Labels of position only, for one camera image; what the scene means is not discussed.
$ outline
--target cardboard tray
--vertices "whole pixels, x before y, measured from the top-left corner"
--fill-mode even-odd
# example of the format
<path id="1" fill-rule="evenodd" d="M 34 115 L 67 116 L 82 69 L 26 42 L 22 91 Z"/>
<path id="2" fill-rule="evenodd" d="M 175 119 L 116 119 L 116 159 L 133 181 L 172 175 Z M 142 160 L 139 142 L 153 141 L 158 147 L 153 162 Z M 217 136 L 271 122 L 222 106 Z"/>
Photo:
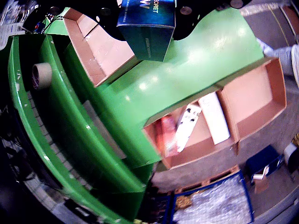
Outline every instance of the cardboard tray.
<path id="1" fill-rule="evenodd" d="M 266 126 L 286 108 L 285 82 L 278 58 L 258 60 L 209 89 L 215 88 L 218 88 L 216 93 L 230 132 L 227 140 L 214 145 L 204 115 L 200 113 L 184 150 L 178 155 L 165 157 L 156 143 L 157 135 L 161 134 L 155 129 L 159 119 L 155 117 L 154 122 L 147 123 L 144 127 L 146 136 L 161 155 L 167 169 L 183 166 L 228 147 L 238 154 L 239 141 Z M 177 121 L 184 110 L 185 107 L 182 106 L 170 114 Z"/>
<path id="2" fill-rule="evenodd" d="M 94 86 L 112 82 L 139 61 L 127 42 L 112 38 L 94 20 L 70 8 L 64 24 L 78 58 Z"/>

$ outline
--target bubble wrap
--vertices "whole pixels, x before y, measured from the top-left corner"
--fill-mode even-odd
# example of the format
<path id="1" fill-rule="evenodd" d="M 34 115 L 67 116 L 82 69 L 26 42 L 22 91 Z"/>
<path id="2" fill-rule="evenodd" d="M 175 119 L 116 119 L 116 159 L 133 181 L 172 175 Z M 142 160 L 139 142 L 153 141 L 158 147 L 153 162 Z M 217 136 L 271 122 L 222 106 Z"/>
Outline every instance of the bubble wrap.
<path id="1" fill-rule="evenodd" d="M 250 209 L 240 176 L 192 196 L 192 205 L 174 213 L 178 224 L 247 224 Z"/>

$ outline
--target blue product box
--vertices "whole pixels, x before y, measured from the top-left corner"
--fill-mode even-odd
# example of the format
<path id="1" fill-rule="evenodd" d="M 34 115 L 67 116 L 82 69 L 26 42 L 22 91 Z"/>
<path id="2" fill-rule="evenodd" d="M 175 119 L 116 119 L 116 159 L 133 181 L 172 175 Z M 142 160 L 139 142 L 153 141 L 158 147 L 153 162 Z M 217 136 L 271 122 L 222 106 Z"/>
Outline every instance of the blue product box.
<path id="1" fill-rule="evenodd" d="M 140 60 L 163 61 L 175 28 L 174 0 L 123 0 L 117 27 Z"/>
<path id="2" fill-rule="evenodd" d="M 265 166 L 269 166 L 269 172 L 266 174 L 266 176 L 269 176 L 281 166 L 283 160 L 283 156 L 278 154 L 271 145 L 268 145 L 262 151 L 247 159 L 246 168 L 251 184 L 253 184 L 254 174 L 261 173 Z"/>

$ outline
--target white package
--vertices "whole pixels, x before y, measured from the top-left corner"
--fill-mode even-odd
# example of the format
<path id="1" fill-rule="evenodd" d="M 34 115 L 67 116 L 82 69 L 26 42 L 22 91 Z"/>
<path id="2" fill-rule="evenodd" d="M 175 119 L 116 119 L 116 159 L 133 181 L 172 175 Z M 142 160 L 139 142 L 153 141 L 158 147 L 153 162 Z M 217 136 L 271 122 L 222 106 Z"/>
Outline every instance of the white package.
<path id="1" fill-rule="evenodd" d="M 229 138 L 228 126 L 216 92 L 209 93 L 198 101 L 204 113 L 214 144 Z"/>
<path id="2" fill-rule="evenodd" d="M 182 152 L 198 120 L 201 108 L 188 104 L 176 132 L 178 152 Z"/>

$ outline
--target black machine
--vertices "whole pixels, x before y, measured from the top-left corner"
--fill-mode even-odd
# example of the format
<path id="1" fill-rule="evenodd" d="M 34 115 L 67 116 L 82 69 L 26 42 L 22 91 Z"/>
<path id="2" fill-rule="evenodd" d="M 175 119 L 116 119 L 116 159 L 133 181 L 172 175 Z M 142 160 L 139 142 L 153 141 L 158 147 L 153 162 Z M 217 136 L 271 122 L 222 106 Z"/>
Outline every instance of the black machine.
<path id="1" fill-rule="evenodd" d="M 177 0 L 175 17 L 176 28 L 173 34 L 174 40 L 187 37 L 197 23 L 214 9 L 222 10 L 227 7 L 241 8 L 251 0 Z M 113 38 L 124 41 L 124 38 L 116 27 L 120 7 L 116 0 L 98 0 L 83 3 L 73 0 L 37 0 L 38 9 L 43 16 L 46 13 L 57 15 L 65 7 L 71 7 L 91 19 L 95 20 Z"/>

